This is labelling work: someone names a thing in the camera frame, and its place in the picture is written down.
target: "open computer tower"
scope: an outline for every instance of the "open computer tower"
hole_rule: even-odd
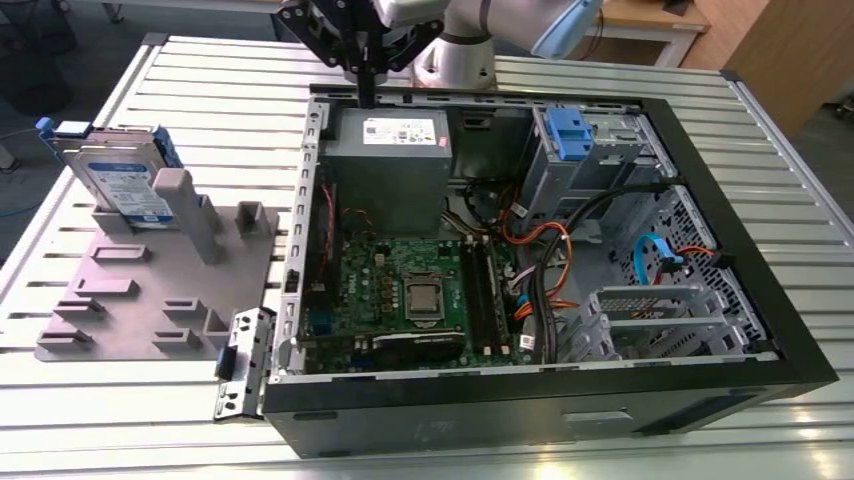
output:
[[[237,342],[300,456],[681,433],[836,379],[665,101],[377,94],[312,87],[281,309]]]

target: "motherboard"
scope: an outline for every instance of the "motherboard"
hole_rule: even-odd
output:
[[[344,373],[517,365],[485,240],[344,242],[336,292],[306,311],[306,370]]]

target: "black case frame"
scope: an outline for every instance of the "black case frame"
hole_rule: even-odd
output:
[[[312,86],[312,93],[354,106],[354,87]],[[512,375],[268,384],[262,414],[300,456],[681,433],[751,405],[796,396],[838,380],[664,100],[404,87],[382,87],[376,93],[403,95],[404,103],[415,94],[468,95],[484,107],[512,107],[503,105],[503,100],[513,98],[636,105],[720,248],[731,256],[731,269],[765,327],[767,346],[780,358],[613,370],[544,369]],[[596,426],[575,420],[572,414],[584,412],[625,412],[633,420],[613,418]],[[561,428],[552,428],[555,421]]]

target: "metal workbench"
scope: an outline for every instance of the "metal workbench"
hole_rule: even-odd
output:
[[[168,127],[198,192],[286,225],[306,85],[340,82],[300,46],[170,37],[142,46],[97,117]],[[237,469],[281,478],[839,478],[854,475],[854,230],[739,83],[717,73],[499,58],[499,87],[665,98],[840,380],[684,436],[301,462],[265,425],[212,425],[212,362],[44,364],[32,349],[92,237],[62,172],[0,272],[0,472]],[[405,75],[390,79],[407,84]],[[278,250],[286,232],[277,237]],[[270,261],[266,306],[278,306]]]

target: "cpu socket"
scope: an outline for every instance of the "cpu socket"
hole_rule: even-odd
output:
[[[405,318],[419,328],[431,328],[444,320],[441,274],[409,273],[403,277]]]

